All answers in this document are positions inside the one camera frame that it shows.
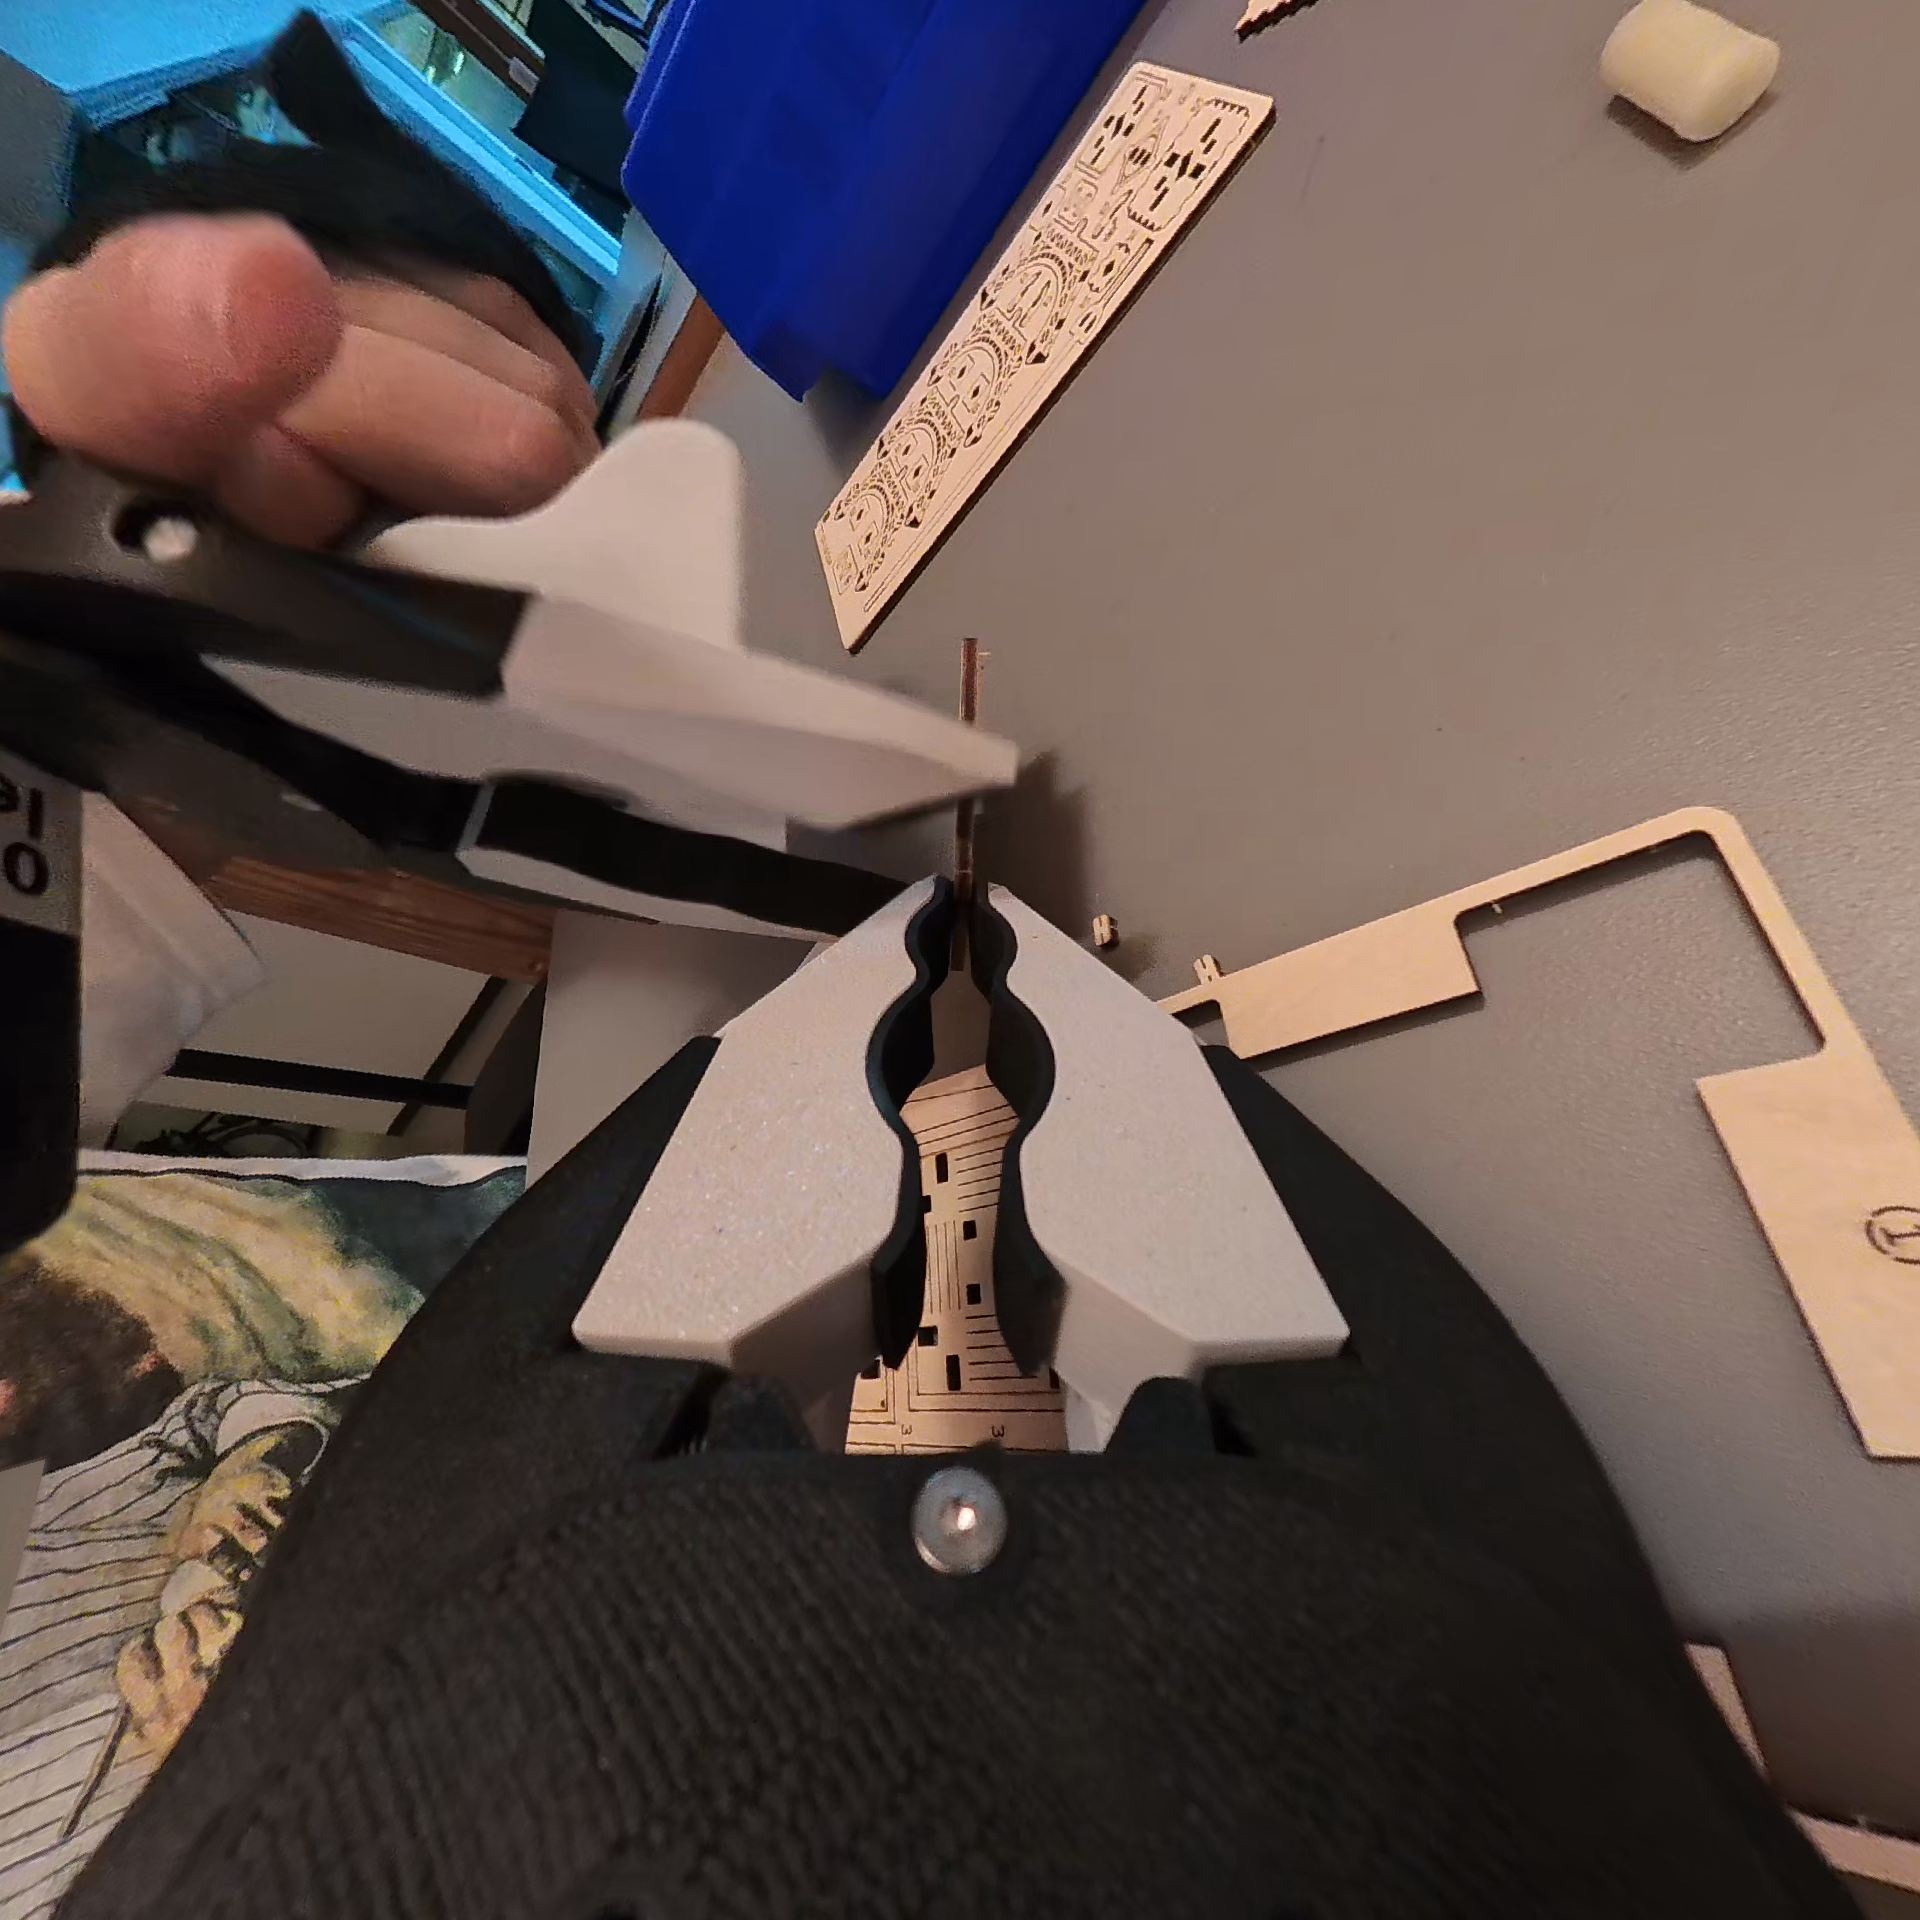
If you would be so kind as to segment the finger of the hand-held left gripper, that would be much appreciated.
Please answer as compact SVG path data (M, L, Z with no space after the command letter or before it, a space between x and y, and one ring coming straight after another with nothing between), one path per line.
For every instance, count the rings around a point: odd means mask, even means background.
M566 908L784 942L853 934L902 889L896 876L676 826L546 779L482 784L453 855Z
M215 668L294 726L392 764L679 793L804 826L861 826L1018 779L1020 751L949 714L779 655L574 600L533 600L501 692L442 692L246 659Z

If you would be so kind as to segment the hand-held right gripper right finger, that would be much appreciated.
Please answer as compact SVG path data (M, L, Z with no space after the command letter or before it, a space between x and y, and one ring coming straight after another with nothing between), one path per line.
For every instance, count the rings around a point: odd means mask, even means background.
M1208 1049L1009 888L982 889L985 1073L1015 1110L995 1300L1066 1441L1104 1450L1144 1378L1325 1358L1349 1321Z

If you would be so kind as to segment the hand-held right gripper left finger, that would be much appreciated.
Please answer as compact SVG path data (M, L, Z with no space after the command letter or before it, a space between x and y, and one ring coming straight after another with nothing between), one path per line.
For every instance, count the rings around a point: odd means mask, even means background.
M843 1450L856 1378L924 1324L902 1099L931 1069L948 963L949 877L921 877L713 1035L578 1343L779 1378Z

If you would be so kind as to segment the cross-shaped wooden piece diamond print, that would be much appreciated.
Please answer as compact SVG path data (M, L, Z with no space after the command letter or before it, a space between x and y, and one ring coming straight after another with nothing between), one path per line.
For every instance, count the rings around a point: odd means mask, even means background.
M978 726L978 696L982 696L982 666L985 649L982 637L963 637L963 689L959 689L959 718ZM978 826L978 800L963 797L956 804L956 850L949 850L949 883L956 883L956 934L949 934L949 969L970 969L970 936L976 936L976 826Z

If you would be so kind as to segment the wooden puzzle sheet square cutout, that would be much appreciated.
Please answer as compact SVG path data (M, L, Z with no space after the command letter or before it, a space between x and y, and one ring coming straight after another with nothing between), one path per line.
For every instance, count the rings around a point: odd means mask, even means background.
M1809 1051L1701 1074L1696 1097L1863 1450L1918 1457L1918 1126L1730 812L1663 812L1193 985L1164 1013L1193 1030L1225 1093L1225 1051L1260 1059L1479 994L1466 913L1683 838L1717 850L1815 1030ZM1283 1203L1310 1249L1310 1203ZM1333 1252L1310 1258L1333 1290Z

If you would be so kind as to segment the grey desk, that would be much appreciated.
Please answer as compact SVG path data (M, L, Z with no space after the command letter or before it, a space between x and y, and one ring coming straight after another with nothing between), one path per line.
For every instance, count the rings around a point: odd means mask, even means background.
M1918 1110L1918 2L1781 43L1713 151L1626 2L1161 2L1279 118L848 659L814 529L896 409L735 342L751 641L1031 755L982 876L1144 994L1680 804L1738 816ZM1466 922L1479 996L1267 1064L1475 1272L1605 1454L1793 1804L1918 1834L1918 1467L1873 1462L1696 1097L1809 1046L1713 850Z

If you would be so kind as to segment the person's left hand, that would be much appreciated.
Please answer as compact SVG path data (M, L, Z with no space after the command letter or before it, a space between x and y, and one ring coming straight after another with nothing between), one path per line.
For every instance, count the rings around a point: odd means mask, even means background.
M5 366L56 449L296 549L369 516L525 516L601 453L589 378L522 291L328 258L263 212L146 215L31 277Z

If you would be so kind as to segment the thick wooden beam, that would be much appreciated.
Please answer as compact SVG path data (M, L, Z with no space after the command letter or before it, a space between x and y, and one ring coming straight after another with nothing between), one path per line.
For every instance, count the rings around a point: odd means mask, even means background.
M132 823L225 913L300 925L522 985L550 976L560 913L551 901L486 893L394 868L321 871L254 860L153 806L136 806Z

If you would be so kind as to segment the wooden puzzle sheet arch parts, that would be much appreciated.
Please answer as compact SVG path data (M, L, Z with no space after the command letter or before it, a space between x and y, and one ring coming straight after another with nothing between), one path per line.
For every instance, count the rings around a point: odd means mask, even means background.
M856 655L1101 336L1275 120L1275 97L1141 59L818 519Z

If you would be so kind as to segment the blue plastic bin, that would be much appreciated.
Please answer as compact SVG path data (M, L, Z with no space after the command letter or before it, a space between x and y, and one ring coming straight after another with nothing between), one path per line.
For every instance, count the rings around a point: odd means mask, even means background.
M672 2L624 190L789 399L889 392L1141 2Z

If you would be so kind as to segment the cream wax stick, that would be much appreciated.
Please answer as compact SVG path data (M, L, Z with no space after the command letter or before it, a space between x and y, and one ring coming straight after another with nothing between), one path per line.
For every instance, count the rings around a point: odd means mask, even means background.
M1634 2L1601 45L1601 81L1671 139L1708 147L1764 103L1777 64L1777 40L1702 2Z

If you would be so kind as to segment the black picture frame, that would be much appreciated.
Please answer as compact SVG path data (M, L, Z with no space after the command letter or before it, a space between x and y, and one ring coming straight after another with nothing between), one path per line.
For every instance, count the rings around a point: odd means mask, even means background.
M447 1107L447 1110L461 1110L474 1097L470 1084L334 1069L334 1064L308 1064L308 1059L275 1059L275 1057L246 1057L246 1051L215 1051L215 1049L182 1049L175 1057L175 1064L167 1069L167 1074L200 1080L200 1084L228 1084L228 1088L321 1093L321 1097L379 1099L379 1103L421 1103L421 1107Z

